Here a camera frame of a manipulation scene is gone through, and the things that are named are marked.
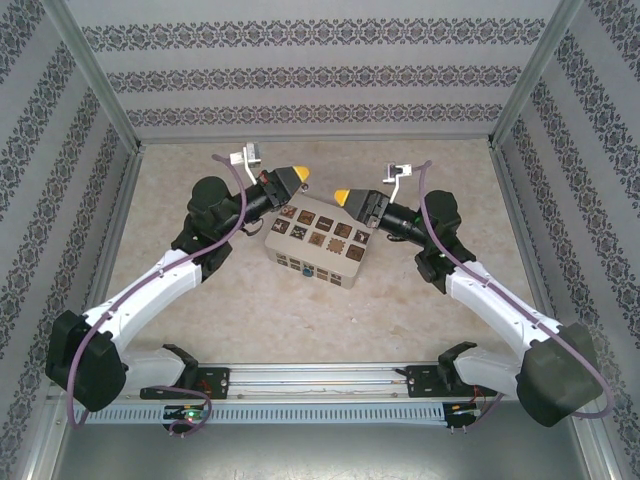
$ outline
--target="floor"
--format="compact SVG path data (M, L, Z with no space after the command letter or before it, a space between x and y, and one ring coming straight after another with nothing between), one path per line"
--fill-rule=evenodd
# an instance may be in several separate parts
M237 191L211 154L228 155L241 147L147 147L110 295L169 248L197 180L219 175L232 193ZM462 216L459 237L465 246L500 282L531 303L484 140L263 143L261 149L265 169L308 166L307 195L326 201L333 201L338 188L390 194L391 187L381 182L386 163L433 160L428 188L456 195ZM396 201L417 207L417 176L403 180ZM266 217L266 225L273 215ZM508 351L482 320L421 279L413 260L415 246L391 244L383 232L375 232L355 286L344 290L269 261L267 231L251 238L236 235L231 241L234 252L222 268L158 315L132 346L155 349L175 343L201 362L223 363L426 361L464 340Z

